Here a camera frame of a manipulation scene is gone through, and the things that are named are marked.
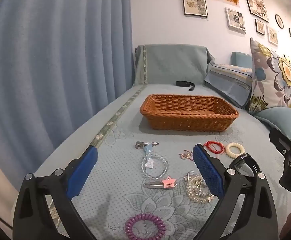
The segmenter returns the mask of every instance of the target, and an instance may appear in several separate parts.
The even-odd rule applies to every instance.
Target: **blue gripper pad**
[[[223,180],[207,156],[208,153],[200,149],[198,145],[193,148],[192,153],[194,163],[197,165],[210,192],[218,198],[222,198],[224,196]]]
[[[66,195],[69,199],[80,194],[92,168],[98,160],[98,151],[95,147],[89,146],[79,159],[80,163],[68,179],[68,189]]]

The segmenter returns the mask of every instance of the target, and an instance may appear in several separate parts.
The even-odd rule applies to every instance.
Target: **purple spiral hair tie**
[[[155,236],[150,237],[150,238],[146,238],[146,239],[139,238],[139,237],[135,236],[135,234],[132,232],[132,226],[140,220],[149,220],[157,226],[158,232],[155,234]],[[155,216],[153,214],[135,215],[134,217],[130,217],[125,224],[125,232],[126,232],[127,237],[130,240],[161,240],[161,238],[164,236],[166,230],[167,230],[166,226],[165,226],[164,222],[161,220],[161,218],[159,218],[158,216]]]

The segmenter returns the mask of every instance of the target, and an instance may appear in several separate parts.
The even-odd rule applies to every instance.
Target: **wicker basket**
[[[213,96],[149,95],[140,112],[155,130],[221,132],[239,116],[230,104]]]

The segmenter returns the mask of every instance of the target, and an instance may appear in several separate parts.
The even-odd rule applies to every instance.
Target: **red string bracelet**
[[[217,151],[216,148],[212,144],[218,145],[221,148],[221,150]],[[225,147],[223,146],[223,144],[219,142],[215,142],[215,141],[207,141],[203,146],[206,146],[207,149],[214,154],[220,154],[225,151]]]

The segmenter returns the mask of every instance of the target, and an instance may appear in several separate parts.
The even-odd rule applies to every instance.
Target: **curtain fold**
[[[0,0],[0,168],[13,186],[133,80],[130,0]]]

